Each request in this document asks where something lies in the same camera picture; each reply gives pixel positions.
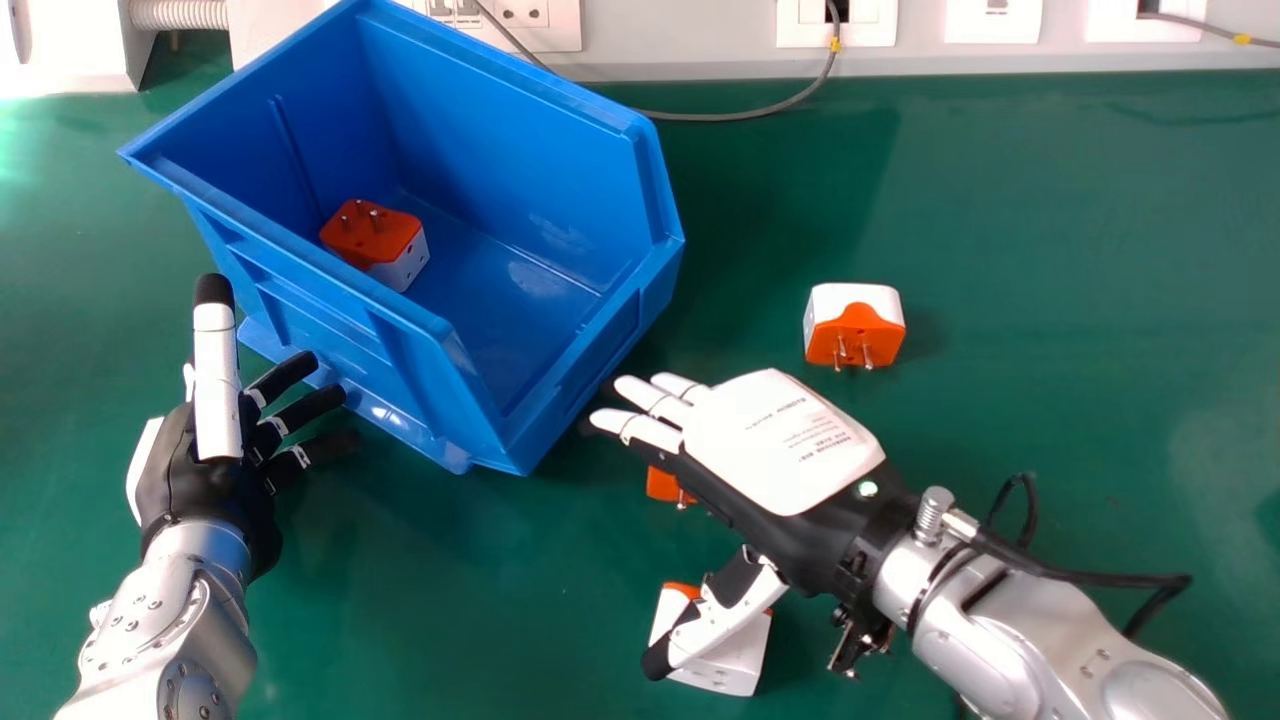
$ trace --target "robotic forearm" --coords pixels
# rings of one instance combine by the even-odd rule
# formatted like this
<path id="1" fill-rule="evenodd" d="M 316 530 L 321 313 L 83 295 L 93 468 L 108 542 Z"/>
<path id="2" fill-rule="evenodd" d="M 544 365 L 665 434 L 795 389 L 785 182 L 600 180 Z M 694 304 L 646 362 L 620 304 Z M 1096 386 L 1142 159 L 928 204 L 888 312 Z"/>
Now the robotic forearm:
<path id="1" fill-rule="evenodd" d="M 257 665 L 244 591 L 280 555 L 274 496 L 357 443 L 343 433 L 276 452 L 346 393 L 326 387 L 260 423 L 317 369 L 315 356 L 298 354 L 241 392 L 225 278 L 201 278 L 193 315 L 187 402 L 147 421 L 125 479 L 142 564 L 90 611 L 81 684 L 55 720 L 233 717 Z"/>
<path id="2" fill-rule="evenodd" d="M 649 678 L 701 684 L 678 673 L 763 610 L 744 603 L 741 588 L 776 578 L 769 602 L 788 588 L 837 600 L 844 637 L 829 667 L 849 678 L 901 629 L 984 717 L 1228 716 L 1202 682 L 1135 646 L 1065 582 L 1162 588 L 1157 597 L 1167 600 L 1188 577 L 1084 575 L 1039 564 L 955 509 L 946 489 L 913 495 L 867 428 L 778 370 L 716 387 L 668 373 L 652 382 L 623 377 L 614 389 L 643 413 L 598 410 L 589 428 L 675 475 L 677 497 L 687 493 L 748 543 L 742 560 L 709 575 L 648 648 Z M 714 688 L 735 685 L 728 680 Z"/>

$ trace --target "blue storage container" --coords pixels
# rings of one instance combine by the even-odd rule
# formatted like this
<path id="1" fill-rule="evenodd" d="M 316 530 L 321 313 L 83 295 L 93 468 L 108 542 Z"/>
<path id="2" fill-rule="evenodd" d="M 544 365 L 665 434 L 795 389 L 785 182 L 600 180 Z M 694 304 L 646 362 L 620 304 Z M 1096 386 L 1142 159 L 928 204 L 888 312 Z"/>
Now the blue storage container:
<path id="1" fill-rule="evenodd" d="M 671 299 L 653 124 L 387 0 L 342 3 L 120 154 L 177 193 L 273 361 L 462 473 L 527 474 Z M 319 243 L 351 197 L 422 220 L 403 293 Z"/>

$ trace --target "corrugated white hose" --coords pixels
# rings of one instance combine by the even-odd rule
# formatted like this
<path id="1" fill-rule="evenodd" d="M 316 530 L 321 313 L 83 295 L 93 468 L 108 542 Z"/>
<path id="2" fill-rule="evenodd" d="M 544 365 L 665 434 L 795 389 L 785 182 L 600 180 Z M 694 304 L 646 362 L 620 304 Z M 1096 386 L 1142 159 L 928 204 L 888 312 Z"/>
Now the corrugated white hose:
<path id="1" fill-rule="evenodd" d="M 228 29 L 224 0 L 129 0 L 138 29 Z"/>

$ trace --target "gray cable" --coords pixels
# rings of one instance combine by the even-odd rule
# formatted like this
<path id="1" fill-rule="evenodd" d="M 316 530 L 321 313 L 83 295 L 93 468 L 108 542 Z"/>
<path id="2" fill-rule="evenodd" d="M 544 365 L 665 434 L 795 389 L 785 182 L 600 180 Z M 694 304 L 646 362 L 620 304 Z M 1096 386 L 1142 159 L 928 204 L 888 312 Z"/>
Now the gray cable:
<path id="1" fill-rule="evenodd" d="M 476 0 L 475 3 L 472 3 L 472 6 L 480 10 L 480 14 L 484 15 L 490 23 L 493 23 L 494 29 L 497 29 L 503 37 L 506 37 L 507 42 L 511 42 L 512 46 L 515 46 L 521 55 L 527 58 L 530 63 L 538 65 L 539 68 L 549 73 L 556 72 L 550 69 L 547 65 L 547 63 L 541 61 L 541 59 L 539 59 L 538 55 L 532 53 L 532 50 L 526 47 L 524 42 L 517 40 L 516 36 L 512 35 L 509 29 L 507 29 L 507 26 L 502 24 L 502 22 L 498 18 L 495 18 L 494 14 L 490 13 L 489 9 L 485 8 L 483 3 Z M 822 72 L 818 73 L 818 77 L 815 77 L 813 82 L 809 83 L 808 87 L 805 87 L 800 92 L 796 92 L 791 97 L 787 97 L 786 100 L 774 102 L 773 105 L 765 105 L 764 108 L 756 108 L 754 110 L 742 110 L 740 113 L 700 114 L 700 113 L 664 113 L 662 110 L 645 110 L 643 108 L 632 108 L 632 109 L 640 113 L 641 115 L 645 115 L 646 118 L 654 120 L 673 120 L 681 123 L 733 123 L 739 120 L 751 120 L 755 118 L 763 118 L 765 115 L 773 115 L 783 110 L 790 110 L 791 108 L 795 108 L 796 105 L 804 102 L 805 100 L 809 99 L 810 95 L 817 92 L 818 88 L 822 87 L 831 77 L 831 70 L 836 65 L 836 55 L 840 54 L 840 41 L 838 41 L 840 10 L 836 8 L 835 0 L 827 0 L 827 12 L 831 13 L 832 32 L 835 32 L 835 37 L 832 37 L 832 44 L 831 44 L 831 53 L 827 53 L 827 64 L 822 67 Z"/>
<path id="2" fill-rule="evenodd" d="M 1167 13 L 1138 13 L 1139 20 L 1165 20 L 1166 23 L 1175 23 L 1180 26 L 1193 27 L 1196 29 L 1202 29 L 1210 35 L 1216 35 L 1219 37 L 1225 37 L 1230 41 L 1238 42 L 1240 45 L 1257 45 L 1258 47 L 1276 47 L 1280 49 L 1280 41 L 1276 40 L 1263 40 L 1261 37 L 1253 37 L 1247 32 L 1231 32 L 1224 27 L 1211 26 L 1208 23 L 1202 23 L 1201 20 L 1193 20 L 1190 18 L 1183 18 L 1179 15 L 1170 15 Z"/>

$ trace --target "silver metal knob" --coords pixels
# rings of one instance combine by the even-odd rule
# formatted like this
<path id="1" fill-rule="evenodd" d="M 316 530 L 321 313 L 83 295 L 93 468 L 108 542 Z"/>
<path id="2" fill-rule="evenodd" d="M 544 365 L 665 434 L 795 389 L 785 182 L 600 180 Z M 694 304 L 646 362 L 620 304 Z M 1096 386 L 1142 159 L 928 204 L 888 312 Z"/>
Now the silver metal knob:
<path id="1" fill-rule="evenodd" d="M 956 505 L 956 496 L 943 487 L 933 486 L 920 496 L 920 507 L 915 511 L 915 539 L 924 544 L 934 544 L 942 538 L 942 516 Z"/>

